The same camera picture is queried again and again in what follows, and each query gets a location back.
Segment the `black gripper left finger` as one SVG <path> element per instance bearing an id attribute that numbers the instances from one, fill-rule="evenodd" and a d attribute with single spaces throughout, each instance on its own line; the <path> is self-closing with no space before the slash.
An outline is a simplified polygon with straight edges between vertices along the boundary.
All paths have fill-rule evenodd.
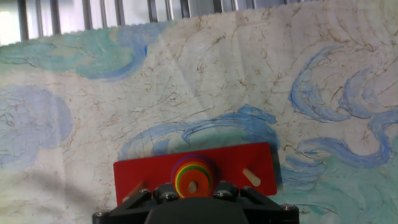
<path id="1" fill-rule="evenodd" d="M 153 208 L 180 198 L 171 183 L 159 185 L 154 190 L 145 189 L 139 184 L 133 192 L 134 195 L 124 199 L 113 210 L 105 209 L 92 214 L 92 224 L 145 223 Z"/>

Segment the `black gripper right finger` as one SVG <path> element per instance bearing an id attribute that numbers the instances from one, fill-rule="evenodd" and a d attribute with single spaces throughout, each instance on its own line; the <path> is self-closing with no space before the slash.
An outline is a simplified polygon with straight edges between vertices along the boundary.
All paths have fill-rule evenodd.
<path id="1" fill-rule="evenodd" d="M 226 223 L 299 224 L 299 208 L 294 204 L 281 204 L 252 187 L 238 188 L 222 181 L 213 193 L 220 202 L 220 211 Z"/>

